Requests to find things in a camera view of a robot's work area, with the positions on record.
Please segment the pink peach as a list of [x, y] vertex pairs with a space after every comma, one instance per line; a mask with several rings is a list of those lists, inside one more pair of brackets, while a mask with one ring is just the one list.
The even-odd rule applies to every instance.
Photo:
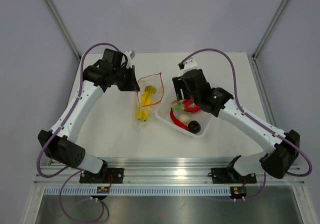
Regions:
[[171, 104], [171, 107], [174, 108], [174, 107], [176, 107], [176, 106], [178, 106], [178, 105], [179, 105], [179, 102], [178, 102], [178, 101], [175, 101], [175, 102], [173, 102], [173, 103]]

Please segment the left small circuit board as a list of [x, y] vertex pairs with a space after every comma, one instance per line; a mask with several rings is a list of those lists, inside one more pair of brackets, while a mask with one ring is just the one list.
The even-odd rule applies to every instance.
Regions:
[[98, 186], [97, 187], [97, 193], [98, 194], [109, 194], [110, 188], [108, 186]]

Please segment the red chili pepper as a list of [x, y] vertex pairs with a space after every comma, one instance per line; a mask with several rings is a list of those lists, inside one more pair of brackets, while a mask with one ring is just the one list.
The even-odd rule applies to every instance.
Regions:
[[182, 122], [180, 122], [179, 121], [179, 118], [177, 118], [176, 116], [175, 116], [175, 114], [174, 114], [174, 111], [173, 111], [173, 109], [171, 108], [170, 109], [170, 118], [171, 118], [171, 120], [172, 120], [172, 122], [176, 125], [176, 126], [178, 126], [178, 127], [180, 127], [180, 128], [182, 128], [182, 129], [184, 129], [184, 130], [186, 130], [186, 131], [188, 131], [188, 123], [182, 123]]

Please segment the right aluminium frame post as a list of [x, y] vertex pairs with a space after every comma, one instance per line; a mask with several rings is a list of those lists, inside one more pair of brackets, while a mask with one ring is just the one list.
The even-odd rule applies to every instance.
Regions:
[[259, 41], [255, 51], [252, 54], [252, 58], [254, 61], [257, 61], [260, 54], [262, 53], [264, 47], [268, 43], [269, 38], [271, 37], [273, 31], [276, 29], [277, 24], [282, 18], [282, 15], [285, 13], [287, 6], [289, 5], [291, 0], [281, 0], [274, 15], [271, 18], [261, 40]]

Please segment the red dragon fruit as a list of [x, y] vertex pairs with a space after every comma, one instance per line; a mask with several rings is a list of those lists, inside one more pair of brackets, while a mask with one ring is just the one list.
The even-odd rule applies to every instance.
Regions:
[[185, 99], [182, 102], [177, 101], [176, 105], [172, 106], [171, 108], [173, 111], [185, 111], [190, 114], [195, 114], [202, 111], [202, 109], [191, 99]]

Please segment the left aluminium frame post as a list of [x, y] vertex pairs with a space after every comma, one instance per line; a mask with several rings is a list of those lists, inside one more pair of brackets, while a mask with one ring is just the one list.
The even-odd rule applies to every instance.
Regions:
[[63, 35], [68, 47], [72, 51], [75, 59], [80, 62], [81, 61], [81, 54], [72, 38], [70, 35], [70, 32], [68, 31], [60, 13], [59, 10], [56, 7], [56, 4], [54, 0], [44, 0], [50, 14], [52, 15], [58, 29], [60, 30], [61, 34]]

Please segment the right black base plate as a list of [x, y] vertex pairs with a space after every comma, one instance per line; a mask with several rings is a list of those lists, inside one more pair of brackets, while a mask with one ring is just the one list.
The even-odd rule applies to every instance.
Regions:
[[256, 184], [256, 175], [248, 174], [242, 176], [238, 174], [233, 168], [228, 167], [214, 167], [210, 169], [207, 174], [212, 179], [214, 184]]

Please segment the yellow banana bunch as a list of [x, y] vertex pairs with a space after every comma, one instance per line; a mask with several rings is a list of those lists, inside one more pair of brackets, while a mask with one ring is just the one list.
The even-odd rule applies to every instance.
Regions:
[[156, 93], [156, 88], [153, 85], [148, 85], [144, 89], [144, 93], [141, 96], [140, 106], [136, 112], [136, 118], [138, 121], [146, 122], [150, 115], [150, 107], [153, 104], [153, 95]]

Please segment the white egg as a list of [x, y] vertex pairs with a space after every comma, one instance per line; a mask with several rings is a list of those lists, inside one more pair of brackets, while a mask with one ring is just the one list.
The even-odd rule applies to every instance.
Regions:
[[187, 114], [181, 114], [178, 119], [181, 123], [186, 124], [190, 121], [190, 116]]

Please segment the aluminium mounting rail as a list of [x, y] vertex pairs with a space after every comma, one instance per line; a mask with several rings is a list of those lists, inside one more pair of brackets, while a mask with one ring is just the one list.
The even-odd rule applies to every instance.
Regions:
[[[226, 157], [211, 158], [104, 158], [111, 168], [123, 168], [123, 186], [217, 186], [208, 176], [211, 168], [227, 166], [231, 161]], [[62, 164], [53, 161], [44, 165], [41, 170], [51, 175], [62, 168]], [[52, 178], [44, 178], [36, 174], [34, 185], [62, 185], [64, 181], [76, 173], [76, 169], [68, 168]], [[286, 175], [276, 179], [267, 175], [267, 186], [305, 186], [304, 177]]]

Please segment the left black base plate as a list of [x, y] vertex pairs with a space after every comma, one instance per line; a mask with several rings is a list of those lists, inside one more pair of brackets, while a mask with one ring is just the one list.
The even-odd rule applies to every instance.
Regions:
[[123, 168], [105, 167], [98, 173], [85, 171], [80, 175], [81, 184], [122, 184], [124, 178]]

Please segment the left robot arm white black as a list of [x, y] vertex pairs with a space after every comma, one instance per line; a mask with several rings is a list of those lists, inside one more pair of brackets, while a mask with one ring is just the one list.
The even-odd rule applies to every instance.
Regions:
[[108, 178], [107, 164], [102, 159], [87, 153], [77, 145], [80, 130], [90, 111], [111, 86], [121, 92], [138, 92], [132, 50], [120, 52], [105, 49], [101, 59], [84, 67], [81, 62], [79, 89], [61, 117], [48, 130], [41, 130], [38, 141], [42, 147], [40, 155], [70, 167], [90, 173], [97, 183]]

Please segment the aluminium frame post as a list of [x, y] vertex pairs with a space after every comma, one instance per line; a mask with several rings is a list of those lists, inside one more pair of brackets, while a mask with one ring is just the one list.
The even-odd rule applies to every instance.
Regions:
[[269, 38], [271, 37], [273, 31], [276, 29], [277, 24], [282, 18], [282, 15], [285, 13], [287, 6], [289, 5], [291, 0], [281, 0], [274, 15], [271, 18], [261, 40], [259, 41], [255, 51], [252, 54], [252, 58], [254, 61], [257, 61], [260, 54], [262, 53], [264, 47], [268, 43]]
[[56, 7], [56, 4], [54, 0], [44, 0], [50, 14], [52, 15], [58, 29], [60, 30], [61, 34], [63, 35], [68, 47], [72, 51], [75, 59], [80, 62], [81, 61], [81, 54], [72, 38], [70, 35], [70, 32], [68, 31], [60, 13], [59, 10]]

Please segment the right small circuit board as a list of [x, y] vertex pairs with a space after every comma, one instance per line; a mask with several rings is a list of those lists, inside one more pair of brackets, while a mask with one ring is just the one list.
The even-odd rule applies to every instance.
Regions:
[[233, 196], [233, 198], [235, 197], [245, 197], [247, 195], [247, 187], [244, 186], [232, 186], [230, 188], [230, 194], [231, 196]]

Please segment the clear zip bag orange zipper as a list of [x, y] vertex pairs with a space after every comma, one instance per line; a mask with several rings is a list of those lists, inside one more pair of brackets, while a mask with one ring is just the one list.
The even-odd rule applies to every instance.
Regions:
[[142, 130], [155, 116], [155, 110], [160, 106], [165, 90], [162, 72], [141, 77], [137, 84], [140, 91], [136, 92], [136, 108], [134, 121], [137, 130]]

